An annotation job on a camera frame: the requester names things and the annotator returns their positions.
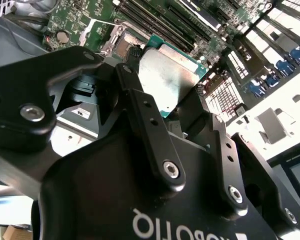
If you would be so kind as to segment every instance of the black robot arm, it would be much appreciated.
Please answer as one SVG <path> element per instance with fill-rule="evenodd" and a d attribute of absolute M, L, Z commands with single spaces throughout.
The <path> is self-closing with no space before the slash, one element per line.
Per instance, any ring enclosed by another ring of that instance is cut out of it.
<path fill-rule="evenodd" d="M 176 108 L 187 139 L 168 132 L 133 62 L 75 46 L 0 67 L 0 181 L 35 200 L 34 239 L 300 239 L 299 205 L 251 143 L 195 90 Z M 82 102 L 98 140 L 60 157 L 56 116 Z"/>

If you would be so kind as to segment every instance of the black connector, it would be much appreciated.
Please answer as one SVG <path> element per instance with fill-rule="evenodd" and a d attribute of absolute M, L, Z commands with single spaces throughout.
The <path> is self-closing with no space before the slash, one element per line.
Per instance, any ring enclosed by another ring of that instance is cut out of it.
<path fill-rule="evenodd" d="M 234 10 L 238 10 L 240 8 L 240 5 L 235 0 L 225 0 L 230 7 L 232 7 Z"/>
<path fill-rule="evenodd" d="M 176 17 L 181 19 L 187 26 L 192 29 L 196 34 L 201 36 L 208 43 L 211 40 L 211 37 L 206 34 L 199 26 L 197 26 L 194 22 L 190 21 L 186 16 L 184 16 L 178 9 L 174 6 L 170 5 L 168 10 L 173 13 Z"/>

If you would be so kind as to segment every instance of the ram slot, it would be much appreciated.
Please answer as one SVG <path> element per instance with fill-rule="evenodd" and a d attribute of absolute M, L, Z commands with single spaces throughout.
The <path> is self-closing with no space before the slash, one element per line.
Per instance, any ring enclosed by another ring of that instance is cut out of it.
<path fill-rule="evenodd" d="M 184 52 L 189 53 L 194 49 L 192 42 L 189 42 L 177 32 L 171 30 L 169 26 L 135 1 L 125 0 L 118 9 L 146 31 L 166 39 Z"/>
<path fill-rule="evenodd" d="M 176 9 L 174 6 L 170 5 L 168 7 L 168 10 L 174 14 L 176 17 L 178 17 L 181 21 L 183 21 L 187 26 L 192 29 L 196 34 L 201 36 L 206 42 L 208 43 L 211 40 L 211 37 L 206 34 L 200 27 L 198 27 L 196 24 L 188 20 L 178 9 Z"/>
<path fill-rule="evenodd" d="M 144 5 L 146 5 L 151 11 L 155 12 L 155 15 L 157 17 L 160 17 L 160 19 L 167 24 L 172 30 L 180 33 L 185 39 L 188 39 L 189 42 L 194 43 L 194 40 L 192 37 L 188 35 L 188 33 L 184 32 L 182 28 L 175 22 L 173 22 L 171 19 L 168 19 L 166 16 L 164 16 L 158 9 L 156 9 L 154 6 L 152 6 L 147 0 L 139 0 L 142 2 Z"/>

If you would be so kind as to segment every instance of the motherboard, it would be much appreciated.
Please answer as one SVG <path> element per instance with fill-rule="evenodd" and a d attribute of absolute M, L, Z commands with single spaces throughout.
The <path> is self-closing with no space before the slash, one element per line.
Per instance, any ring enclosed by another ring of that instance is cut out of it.
<path fill-rule="evenodd" d="M 157 35 L 212 67 L 232 39 L 264 11 L 265 0 L 61 0 L 43 44 L 51 51 L 79 45 L 125 58 L 131 46 Z"/>

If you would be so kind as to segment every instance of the green circuit board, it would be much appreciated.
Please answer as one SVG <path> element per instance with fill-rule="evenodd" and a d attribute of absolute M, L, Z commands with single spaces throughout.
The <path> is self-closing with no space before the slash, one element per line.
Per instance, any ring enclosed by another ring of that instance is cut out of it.
<path fill-rule="evenodd" d="M 203 56 L 204 61 L 208 60 L 213 64 L 219 60 L 221 52 L 228 45 L 217 32 L 202 23 L 180 0 L 129 1 L 137 2 L 148 14 L 152 14 L 169 25 L 170 30 L 175 30 L 177 33 L 180 32 L 183 39 L 194 47 L 188 51 L 182 48 L 179 49 L 187 52 L 194 59 L 199 59 Z M 240 33 L 237 29 L 238 25 L 247 26 L 258 17 L 260 10 L 257 6 L 260 2 L 261 0 L 240 0 L 237 2 L 240 7 L 236 6 L 234 8 L 229 4 L 229 0 L 201 0 L 200 7 L 211 13 L 220 24 L 227 24 L 226 32 L 232 38 Z M 188 19 L 195 28 L 204 33 L 205 36 L 198 35 L 192 27 L 189 27 L 189 24 L 173 14 L 169 9 L 171 6 Z M 223 12 L 225 17 L 220 18 L 216 14 L 218 11 Z M 98 21 L 93 24 L 92 29 L 87 33 L 84 46 L 96 53 L 109 40 L 110 33 L 114 27 L 111 23 L 113 24 L 115 19 L 133 23 L 133 20 L 128 15 L 117 9 L 112 0 L 61 0 L 59 6 L 51 13 L 43 43 L 53 51 L 79 45 L 81 43 L 80 36 L 89 26 L 91 19 Z M 56 37 L 58 31 L 65 31 L 68 34 L 69 41 L 67 43 L 60 43 Z"/>

